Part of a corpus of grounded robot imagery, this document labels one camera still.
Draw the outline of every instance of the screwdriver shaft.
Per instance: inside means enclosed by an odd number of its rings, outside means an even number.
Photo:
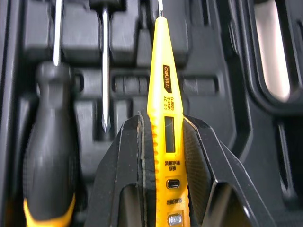
[[[61,23],[62,23],[63,0],[56,0],[55,10],[55,36],[53,44],[53,63],[58,66],[61,61]]]
[[[109,118],[109,47],[108,47],[108,8],[102,10],[103,20],[103,52],[102,52],[102,127],[105,133],[110,129]]]

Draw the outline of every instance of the screwdriver handle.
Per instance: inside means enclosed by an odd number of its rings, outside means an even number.
[[[75,204],[79,156],[73,122],[71,69],[44,62],[37,69],[40,102],[23,165],[28,227],[65,227]]]

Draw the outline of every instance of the yellow voltage tester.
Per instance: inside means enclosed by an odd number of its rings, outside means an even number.
[[[163,3],[158,0],[148,92],[156,174],[156,227],[189,227],[183,107]]]

